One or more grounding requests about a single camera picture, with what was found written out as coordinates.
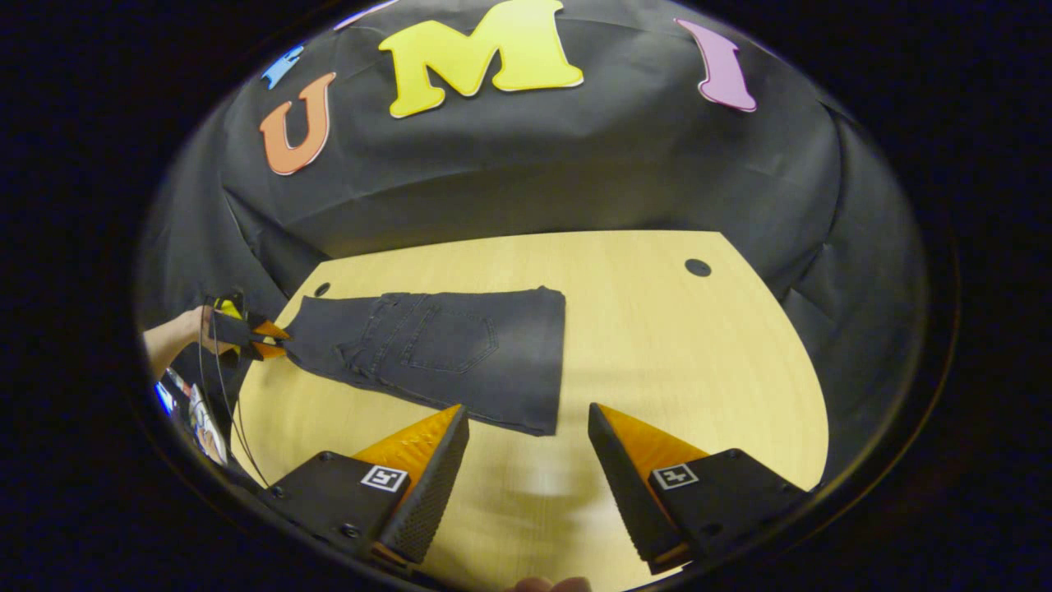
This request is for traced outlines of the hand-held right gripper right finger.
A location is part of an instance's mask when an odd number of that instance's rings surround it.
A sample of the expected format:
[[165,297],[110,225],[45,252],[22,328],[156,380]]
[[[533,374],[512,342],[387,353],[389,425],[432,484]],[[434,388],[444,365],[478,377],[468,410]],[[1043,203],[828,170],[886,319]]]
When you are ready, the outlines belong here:
[[707,453],[596,402],[588,437],[639,558],[655,576],[725,562],[810,496],[739,447]]

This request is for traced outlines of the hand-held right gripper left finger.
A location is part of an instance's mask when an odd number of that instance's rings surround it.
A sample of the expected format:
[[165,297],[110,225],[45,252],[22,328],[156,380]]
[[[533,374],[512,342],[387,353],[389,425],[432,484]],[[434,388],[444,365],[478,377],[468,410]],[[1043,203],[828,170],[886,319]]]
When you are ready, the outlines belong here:
[[267,488],[267,506],[356,562],[424,562],[468,445],[462,405],[353,455],[323,451]]

